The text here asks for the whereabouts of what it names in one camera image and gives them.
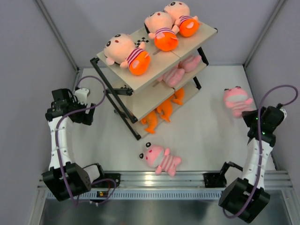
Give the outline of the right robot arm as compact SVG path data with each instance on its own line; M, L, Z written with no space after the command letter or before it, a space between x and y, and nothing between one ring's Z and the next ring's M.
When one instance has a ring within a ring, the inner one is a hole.
M276 143L273 133L286 116L282 104L242 113L249 141L241 177L236 179L228 169L218 175L219 182L227 186L218 203L227 218L240 218L249 224L269 203L270 194L264 185L266 163Z

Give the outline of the pink striped frog plush front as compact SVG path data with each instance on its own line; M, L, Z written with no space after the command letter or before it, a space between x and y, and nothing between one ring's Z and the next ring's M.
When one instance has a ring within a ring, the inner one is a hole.
M149 167L155 169L155 174L160 175L166 172L169 176L174 177L177 166L181 164L181 158L171 154L169 148L161 145L147 142L145 150L139 154L139 158L143 160Z

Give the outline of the pink striped frog plush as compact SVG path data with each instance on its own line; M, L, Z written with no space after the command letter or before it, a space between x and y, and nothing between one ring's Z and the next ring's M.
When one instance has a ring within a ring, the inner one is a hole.
M224 89L223 102L235 118L240 118L243 112L254 110L253 99L240 86Z
M143 160L149 167L155 169L155 174L160 175L166 172L169 176L174 177L177 166L181 164L181 158L171 154L169 148L161 145L147 142L145 150L139 154L139 158Z
M185 74L185 70L182 68L172 68L171 70L165 72L161 75L157 81L164 81L169 87L173 88L176 86Z
M201 55L190 55L179 63L179 68L184 69L186 73L192 72L201 62Z

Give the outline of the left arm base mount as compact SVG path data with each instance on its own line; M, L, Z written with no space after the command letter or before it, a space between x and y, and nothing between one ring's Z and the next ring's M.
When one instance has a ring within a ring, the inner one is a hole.
M121 174L120 173L104 173L100 177L91 181L89 176L83 179L83 184L88 190L92 188L116 188L120 185Z

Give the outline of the pink striped frog plush back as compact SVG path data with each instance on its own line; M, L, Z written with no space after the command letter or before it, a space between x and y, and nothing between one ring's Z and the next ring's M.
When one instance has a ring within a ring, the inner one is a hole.
M161 75L157 81L164 81L169 87L173 88L176 86L185 74L185 70L182 68L172 68L171 70L165 72Z

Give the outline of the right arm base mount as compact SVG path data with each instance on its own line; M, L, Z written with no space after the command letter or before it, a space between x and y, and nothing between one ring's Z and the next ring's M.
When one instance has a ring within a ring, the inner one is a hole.
M203 178L206 188L224 188L227 185L225 176L220 172L204 173Z

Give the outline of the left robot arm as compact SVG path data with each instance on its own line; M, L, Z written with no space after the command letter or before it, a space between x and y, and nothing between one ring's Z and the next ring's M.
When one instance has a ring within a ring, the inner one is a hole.
M95 104L88 104L90 90L76 88L52 91L53 102L45 118L51 131L51 161L48 171L42 174L43 182L58 201L64 201L91 190L92 184L101 187L106 176L102 167L94 163L80 167L75 162L72 146L73 125L90 126Z

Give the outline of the boy doll orange shorts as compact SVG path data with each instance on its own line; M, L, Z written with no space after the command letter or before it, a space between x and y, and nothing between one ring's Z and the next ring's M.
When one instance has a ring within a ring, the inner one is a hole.
M159 50L168 52L178 46L176 35L179 27L173 24L173 19L168 13L157 11L149 15L144 21L144 26L149 38Z

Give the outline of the black-haired boy doll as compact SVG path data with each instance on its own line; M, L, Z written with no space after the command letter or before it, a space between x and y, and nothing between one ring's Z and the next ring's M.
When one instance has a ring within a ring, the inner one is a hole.
M146 44L142 42L136 46L131 36L125 33L115 35L106 43L104 55L108 65L117 63L133 75L143 75L151 61Z

